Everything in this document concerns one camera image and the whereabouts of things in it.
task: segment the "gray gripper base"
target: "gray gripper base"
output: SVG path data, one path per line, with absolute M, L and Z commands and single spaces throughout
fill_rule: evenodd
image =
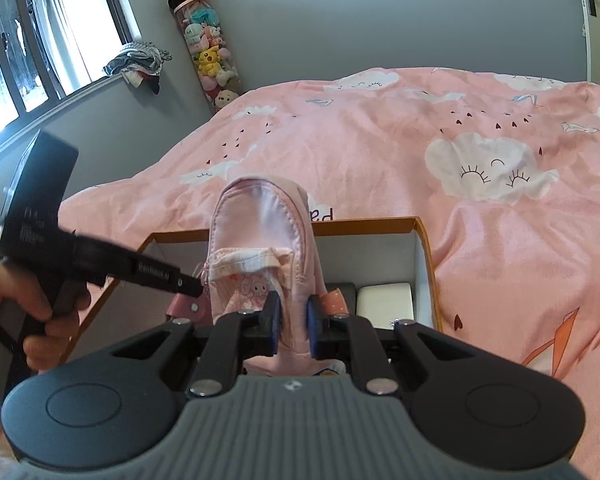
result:
M 160 444 L 125 464 L 62 473 L 24 461 L 9 480 L 584 480 L 566 460 L 526 472 L 466 465 L 429 444 L 397 399 L 348 376 L 290 381 L 240 376 L 224 396 L 190 401 Z

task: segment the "bed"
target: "bed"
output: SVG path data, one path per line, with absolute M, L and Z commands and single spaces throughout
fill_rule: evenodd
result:
M 263 171 L 315 221 L 421 217 L 444 332 L 576 391 L 572 461 L 600 479 L 600 86 L 416 68 L 261 88 L 60 221 L 138 248 L 208 227 L 227 182 Z

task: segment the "logo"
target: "logo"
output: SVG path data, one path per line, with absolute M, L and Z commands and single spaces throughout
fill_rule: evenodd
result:
M 294 393 L 296 393 L 296 391 L 298 391 L 300 388 L 302 388 L 304 386 L 304 384 L 302 384 L 300 381 L 298 381 L 296 379 L 291 379 L 290 381 L 287 381 L 285 384 L 283 384 L 283 386 L 285 387 L 285 390 L 288 390 L 294 394 Z
M 20 227 L 20 240 L 26 244 L 36 245 L 43 244 L 45 237 L 33 231 L 31 226 L 22 224 Z
M 153 276 L 154 278 L 158 278 L 164 282 L 169 281 L 169 273 L 166 270 L 160 270 L 157 267 L 147 265 L 142 262 L 138 263 L 138 272 L 141 272 L 142 274 L 148 274 L 149 276 Z

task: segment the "pink backpack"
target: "pink backpack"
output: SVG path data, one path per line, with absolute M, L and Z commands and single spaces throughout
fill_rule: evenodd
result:
M 282 302 L 278 354 L 245 361 L 248 372 L 307 376 L 331 362 L 309 354 L 306 302 L 325 294 L 307 194 L 276 176 L 244 176 L 220 194 L 211 221 L 208 282 L 214 322 L 227 312 L 261 310 L 270 290 Z

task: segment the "gray wall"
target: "gray wall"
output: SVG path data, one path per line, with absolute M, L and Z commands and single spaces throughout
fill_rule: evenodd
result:
M 212 1 L 247 88 L 373 66 L 587 76 L 580 0 Z M 144 37 L 190 63 L 165 0 L 129 3 Z
M 158 96 L 147 88 L 132 91 L 117 79 L 62 110 L 41 128 L 80 150 L 67 187 L 69 196 L 144 170 L 209 117 L 201 96 L 183 101 L 169 78 L 162 79 Z M 4 188 L 30 138 L 0 159 L 0 210 Z

